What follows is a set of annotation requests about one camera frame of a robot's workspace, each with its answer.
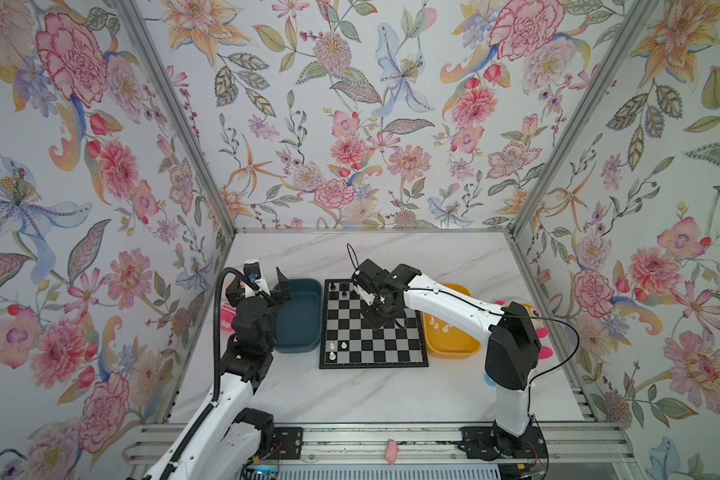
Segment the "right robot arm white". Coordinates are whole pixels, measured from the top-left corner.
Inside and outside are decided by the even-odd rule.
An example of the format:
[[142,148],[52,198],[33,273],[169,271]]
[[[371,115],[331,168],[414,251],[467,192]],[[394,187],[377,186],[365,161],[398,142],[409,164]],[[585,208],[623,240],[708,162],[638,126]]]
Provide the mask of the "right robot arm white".
[[485,372],[497,388],[495,427],[516,439],[529,431],[529,384],[542,344],[523,305],[477,300],[406,264],[388,271],[367,259],[351,280],[361,298],[361,315],[374,329],[409,309],[444,320],[483,345]]

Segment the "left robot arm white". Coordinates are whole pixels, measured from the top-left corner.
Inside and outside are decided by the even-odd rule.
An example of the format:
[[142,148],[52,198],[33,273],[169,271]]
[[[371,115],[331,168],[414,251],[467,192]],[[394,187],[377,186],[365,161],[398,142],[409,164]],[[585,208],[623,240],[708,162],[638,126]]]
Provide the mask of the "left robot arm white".
[[274,420],[249,406],[275,349],[279,310],[290,299],[278,273],[271,291],[257,261],[225,267],[213,298],[213,383],[190,423],[145,479],[244,479],[271,454]]

